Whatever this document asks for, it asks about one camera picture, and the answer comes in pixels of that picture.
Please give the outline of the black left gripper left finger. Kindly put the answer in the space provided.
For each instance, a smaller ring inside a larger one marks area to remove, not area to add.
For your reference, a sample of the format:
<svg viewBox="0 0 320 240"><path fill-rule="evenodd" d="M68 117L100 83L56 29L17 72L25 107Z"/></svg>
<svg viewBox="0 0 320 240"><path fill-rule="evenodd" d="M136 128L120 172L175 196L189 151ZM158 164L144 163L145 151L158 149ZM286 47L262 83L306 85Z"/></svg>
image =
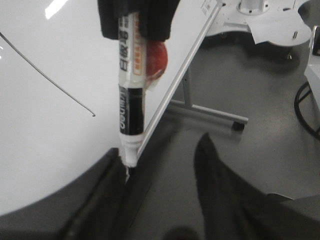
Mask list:
<svg viewBox="0 0 320 240"><path fill-rule="evenodd" d="M116 148L53 194L0 218L3 240L123 240L141 209L147 160L126 170Z"/></svg>

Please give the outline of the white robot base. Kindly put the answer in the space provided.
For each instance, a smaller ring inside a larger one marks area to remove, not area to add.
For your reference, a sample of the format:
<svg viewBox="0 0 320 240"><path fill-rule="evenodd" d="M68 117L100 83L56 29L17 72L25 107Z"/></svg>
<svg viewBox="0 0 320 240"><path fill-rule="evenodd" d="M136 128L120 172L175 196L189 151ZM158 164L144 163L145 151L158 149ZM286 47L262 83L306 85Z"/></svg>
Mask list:
<svg viewBox="0 0 320 240"><path fill-rule="evenodd" d="M305 0L223 0L206 36L244 32L252 35L256 45L301 45L312 35L299 14L304 3Z"/></svg>

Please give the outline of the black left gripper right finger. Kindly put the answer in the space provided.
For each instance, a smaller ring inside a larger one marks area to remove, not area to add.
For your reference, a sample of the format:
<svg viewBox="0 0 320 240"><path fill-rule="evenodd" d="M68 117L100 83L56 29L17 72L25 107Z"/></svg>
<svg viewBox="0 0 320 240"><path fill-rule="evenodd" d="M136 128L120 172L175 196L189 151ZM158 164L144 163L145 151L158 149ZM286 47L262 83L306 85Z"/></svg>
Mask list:
<svg viewBox="0 0 320 240"><path fill-rule="evenodd" d="M207 240L318 240L320 222L262 193L220 159L208 133L193 169Z"/></svg>

